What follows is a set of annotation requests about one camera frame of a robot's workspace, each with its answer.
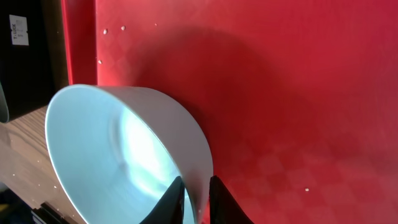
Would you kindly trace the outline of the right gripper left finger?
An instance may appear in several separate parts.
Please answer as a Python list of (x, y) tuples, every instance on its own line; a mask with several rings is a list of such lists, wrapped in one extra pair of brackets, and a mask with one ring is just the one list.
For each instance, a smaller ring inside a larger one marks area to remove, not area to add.
[(178, 176), (140, 224), (182, 224), (184, 201), (185, 185)]

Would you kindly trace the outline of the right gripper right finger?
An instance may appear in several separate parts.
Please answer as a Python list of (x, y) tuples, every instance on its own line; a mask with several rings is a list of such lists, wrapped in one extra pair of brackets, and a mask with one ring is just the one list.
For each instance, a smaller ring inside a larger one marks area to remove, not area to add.
[(216, 175), (210, 179), (209, 195), (211, 224), (254, 224)]

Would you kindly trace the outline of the light blue bowl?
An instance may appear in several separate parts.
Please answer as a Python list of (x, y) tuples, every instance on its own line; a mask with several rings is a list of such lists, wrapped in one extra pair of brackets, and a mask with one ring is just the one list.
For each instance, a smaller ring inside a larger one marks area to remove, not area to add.
[(213, 160), (193, 116), (138, 86), (70, 85), (51, 99), (45, 138), (57, 178), (87, 223), (140, 223), (172, 182), (184, 183), (183, 222), (200, 223)]

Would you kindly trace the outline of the mint green bowl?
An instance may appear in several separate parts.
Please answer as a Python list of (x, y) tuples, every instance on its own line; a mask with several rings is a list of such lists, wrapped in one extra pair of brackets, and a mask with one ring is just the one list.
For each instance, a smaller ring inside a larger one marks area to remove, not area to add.
[(0, 120), (2, 123), (9, 121), (9, 110), (2, 85), (0, 84)]

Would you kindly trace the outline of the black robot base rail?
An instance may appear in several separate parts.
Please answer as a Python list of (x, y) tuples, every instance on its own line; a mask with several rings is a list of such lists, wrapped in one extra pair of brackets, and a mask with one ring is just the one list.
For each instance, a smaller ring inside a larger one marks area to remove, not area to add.
[(1, 190), (1, 224), (77, 224), (43, 203), (31, 208), (11, 189)]

